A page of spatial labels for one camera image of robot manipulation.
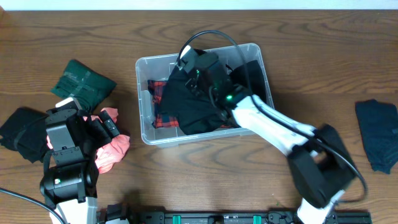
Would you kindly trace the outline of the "red plaid flannel shirt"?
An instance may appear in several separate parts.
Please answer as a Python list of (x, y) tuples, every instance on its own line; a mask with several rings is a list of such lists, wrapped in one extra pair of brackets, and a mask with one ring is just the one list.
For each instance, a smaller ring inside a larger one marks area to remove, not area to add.
[[(154, 121), (152, 122), (153, 127), (156, 128), (174, 128), (174, 127), (179, 127), (178, 124), (178, 118), (175, 116), (167, 115), (167, 114), (161, 114), (160, 111), (160, 103), (161, 103), (161, 98), (162, 98), (162, 93), (163, 90), (167, 84), (167, 81), (155, 81), (155, 80), (148, 80), (148, 91), (152, 95), (152, 102), (154, 104)], [(197, 109), (198, 114), (197, 115), (215, 115), (215, 118), (218, 118), (217, 115), (215, 114), (215, 110), (211, 110), (211, 108), (205, 108), (208, 110), (201, 111), (199, 114), (199, 109)], [(230, 125), (228, 122), (224, 123), (224, 121), (221, 120), (221, 128), (231, 128), (233, 127)]]

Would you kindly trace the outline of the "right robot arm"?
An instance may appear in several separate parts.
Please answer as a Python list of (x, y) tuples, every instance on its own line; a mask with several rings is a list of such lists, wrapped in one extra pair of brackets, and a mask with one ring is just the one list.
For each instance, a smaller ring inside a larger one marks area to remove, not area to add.
[(336, 129), (299, 123), (234, 84), (217, 54), (190, 49), (177, 59), (187, 88), (206, 96), (223, 119), (231, 118), (276, 147), (287, 158), (302, 202), (302, 223), (324, 223), (358, 171)]

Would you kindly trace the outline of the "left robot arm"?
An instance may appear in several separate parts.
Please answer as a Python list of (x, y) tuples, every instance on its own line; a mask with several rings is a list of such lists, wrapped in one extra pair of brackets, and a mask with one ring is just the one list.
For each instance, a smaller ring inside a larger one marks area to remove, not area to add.
[(55, 223), (96, 223), (97, 150), (119, 135), (107, 111), (91, 119), (83, 110), (54, 108), (45, 120), (52, 145), (44, 159), (40, 191)]

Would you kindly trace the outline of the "dark navy cloth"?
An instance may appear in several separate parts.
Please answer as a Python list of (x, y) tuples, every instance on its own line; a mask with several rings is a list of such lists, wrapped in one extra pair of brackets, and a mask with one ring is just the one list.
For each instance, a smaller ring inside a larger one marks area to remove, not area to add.
[(397, 163), (397, 108), (377, 100), (355, 103), (364, 151), (372, 170), (390, 174)]

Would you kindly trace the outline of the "pink shirt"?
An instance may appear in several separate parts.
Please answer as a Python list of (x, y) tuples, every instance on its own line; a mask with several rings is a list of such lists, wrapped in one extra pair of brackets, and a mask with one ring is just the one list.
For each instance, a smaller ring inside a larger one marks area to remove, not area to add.
[[(110, 115), (111, 119), (116, 123), (117, 117), (119, 115), (118, 109), (103, 108), (101, 112), (102, 111), (106, 111)], [(48, 135), (46, 140), (47, 146), (52, 150), (53, 146)], [(104, 174), (109, 172), (115, 163), (120, 162), (123, 159), (129, 148), (130, 137), (125, 134), (116, 136), (109, 144), (99, 148), (97, 150), (95, 160), (95, 164), (99, 170), (99, 173)]]

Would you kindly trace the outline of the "black garment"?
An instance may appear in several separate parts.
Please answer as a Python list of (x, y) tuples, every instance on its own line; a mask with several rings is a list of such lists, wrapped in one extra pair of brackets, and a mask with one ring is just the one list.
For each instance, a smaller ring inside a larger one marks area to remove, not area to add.
[[(264, 73), (259, 62), (249, 61), (247, 66), (253, 93), (266, 103)], [(232, 70), (229, 76), (234, 84), (248, 87), (243, 65)], [(240, 128), (231, 119), (223, 121), (207, 96), (194, 96), (185, 86), (187, 81), (186, 75), (178, 67), (172, 70), (160, 97), (157, 127), (160, 127), (160, 118), (164, 125), (175, 118), (186, 135), (208, 133), (218, 128)]]

